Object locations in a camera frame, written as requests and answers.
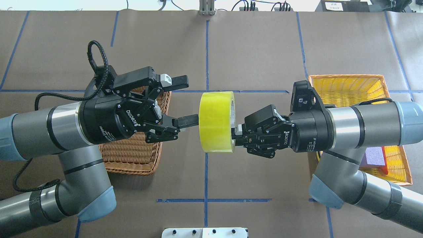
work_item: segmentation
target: white label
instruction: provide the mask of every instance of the white label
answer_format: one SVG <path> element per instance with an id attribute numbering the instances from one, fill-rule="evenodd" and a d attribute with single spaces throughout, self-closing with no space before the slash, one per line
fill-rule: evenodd
<path id="1" fill-rule="evenodd" d="M 343 11 L 342 3 L 329 3 L 325 2 L 326 9 L 331 11 Z"/>

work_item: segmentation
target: purple block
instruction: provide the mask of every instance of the purple block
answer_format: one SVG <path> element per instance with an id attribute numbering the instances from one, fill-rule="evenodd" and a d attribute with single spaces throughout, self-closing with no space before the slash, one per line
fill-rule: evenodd
<path id="1" fill-rule="evenodd" d="M 385 166 L 382 147 L 370 147 L 366 149 L 363 160 L 361 161 L 361 169 L 372 169 Z"/>

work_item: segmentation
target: yellow tape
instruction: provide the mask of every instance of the yellow tape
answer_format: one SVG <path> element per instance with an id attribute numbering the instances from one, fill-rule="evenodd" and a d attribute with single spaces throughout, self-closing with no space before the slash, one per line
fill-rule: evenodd
<path id="1" fill-rule="evenodd" d="M 204 152 L 233 152 L 235 140 L 235 100 L 233 92 L 203 93 L 200 101 L 198 127 Z"/>

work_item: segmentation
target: light blue joint cap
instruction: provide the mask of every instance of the light blue joint cap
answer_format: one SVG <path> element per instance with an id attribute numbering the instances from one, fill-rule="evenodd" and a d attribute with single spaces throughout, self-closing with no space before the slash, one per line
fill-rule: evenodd
<path id="1" fill-rule="evenodd" d="M 394 102 L 401 125 L 399 145 L 414 144 L 423 140 L 423 109 L 415 102 Z"/>
<path id="2" fill-rule="evenodd" d="M 104 191 L 88 206 L 78 213 L 81 222 L 91 222 L 111 213 L 116 207 L 116 197 L 113 186 Z"/>
<path id="3" fill-rule="evenodd" d="M 19 154 L 13 140 L 12 122 L 17 114 L 0 119 L 0 160 L 26 161 Z"/>
<path id="4" fill-rule="evenodd" d="M 330 208 L 340 209 L 344 204 L 344 201 L 314 174 L 308 193 L 314 200 Z"/>

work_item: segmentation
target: robotic arm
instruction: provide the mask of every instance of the robotic arm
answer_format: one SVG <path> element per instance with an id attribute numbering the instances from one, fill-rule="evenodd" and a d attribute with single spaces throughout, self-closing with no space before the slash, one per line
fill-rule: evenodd
<path id="1" fill-rule="evenodd" d="M 389 103 L 372 104 L 376 101 Z M 389 98 L 351 107 L 324 105 L 308 81 L 294 84 L 291 113 L 269 105 L 232 129 L 236 146 L 272 158 L 277 149 L 324 151 L 311 180 L 316 201 L 340 209 L 344 202 L 423 233 L 423 195 L 358 170 L 367 147 L 423 140 L 423 110 Z"/>
<path id="2" fill-rule="evenodd" d="M 96 44 L 104 66 L 96 66 L 90 46 Z M 79 102 L 0 119 L 0 159 L 27 161 L 14 180 L 26 191 L 0 201 L 0 237 L 9 237 L 78 215 L 81 222 L 97 220 L 116 207 L 98 144 L 146 133 L 146 142 L 171 141 L 181 129 L 198 125 L 198 115 L 173 118 L 162 113 L 157 97 L 164 91 L 187 88 L 186 75 L 171 78 L 145 67 L 117 75 L 98 42 L 88 45 L 94 78 Z M 93 87 L 98 95 L 87 96 Z M 144 86 L 142 93 L 131 90 Z M 65 180 L 33 189 L 20 189 L 17 178 L 32 158 L 58 154 Z"/>

